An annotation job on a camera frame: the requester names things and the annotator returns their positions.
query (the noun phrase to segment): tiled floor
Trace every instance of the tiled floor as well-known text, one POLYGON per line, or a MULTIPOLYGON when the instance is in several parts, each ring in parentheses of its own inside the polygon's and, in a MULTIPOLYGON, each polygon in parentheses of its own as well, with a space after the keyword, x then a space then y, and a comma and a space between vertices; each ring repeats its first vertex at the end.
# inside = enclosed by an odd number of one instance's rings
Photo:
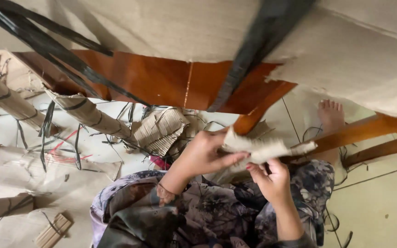
MULTIPOLYGON (((264 119, 274 127, 269 137, 281 137, 288 145, 295 145, 316 135, 317 129, 305 133, 308 127, 320 127, 316 118, 317 102, 325 98, 322 95, 311 93, 303 87, 296 87, 267 111, 264 119)), ((46 109, 50 98, 40 95, 29 100, 36 108, 46 109)), ((116 117, 118 112, 126 104, 124 102, 102 102, 98 103, 98 109, 108 115, 116 117)), ((346 121, 353 122, 374 114, 373 111, 359 107, 349 101, 340 100, 345 105, 346 121)), ((136 105, 135 119, 140 119, 141 105, 136 105)), ((205 113, 200 115, 206 121, 218 121, 223 125, 233 123, 238 115, 222 113, 205 113)), ((78 127, 78 123, 61 111, 55 111, 53 121, 64 128, 62 137, 68 136, 78 127)), ((217 130, 221 127, 213 124, 210 130, 217 130)), ((124 160, 121 174, 129 174, 145 169, 151 169, 152 165, 142 154, 125 153, 122 145, 114 145, 118 152, 111 149, 105 141, 104 135, 89 137, 95 133, 89 129, 80 132, 79 150, 83 156, 92 155, 87 158, 90 161, 120 161, 124 160)), ((40 144, 41 139, 37 133, 29 127, 24 126, 27 144, 32 147, 40 144)), ((347 146, 349 154, 359 150, 380 144, 397 138, 394 135, 385 135, 356 143, 355 146, 347 146)), ((74 144, 75 137, 68 141, 74 144)), ((9 116, 0 116, 0 144, 16 144, 16 122, 9 116)), ((369 161, 367 165, 361 165, 348 174, 347 180, 336 186, 332 199, 328 203, 328 210, 339 218, 340 227, 335 233, 326 233, 325 245, 328 248, 343 248, 343 244, 350 231, 353 232, 350 248, 360 247, 382 247, 388 248, 397 245, 397 155, 369 161)))

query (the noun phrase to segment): person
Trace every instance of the person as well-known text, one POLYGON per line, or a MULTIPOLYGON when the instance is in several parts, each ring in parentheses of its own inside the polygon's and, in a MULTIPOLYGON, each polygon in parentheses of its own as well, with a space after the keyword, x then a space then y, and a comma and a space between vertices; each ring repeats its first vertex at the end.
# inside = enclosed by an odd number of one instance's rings
MULTIPOLYGON (((344 125, 342 105, 319 103, 324 132, 344 125)), ((249 156, 219 157, 224 131, 202 131, 168 171, 142 171, 103 189, 91 206, 93 246, 315 248, 334 186, 337 149, 302 164, 248 164, 251 179, 217 185, 200 177, 249 156)))

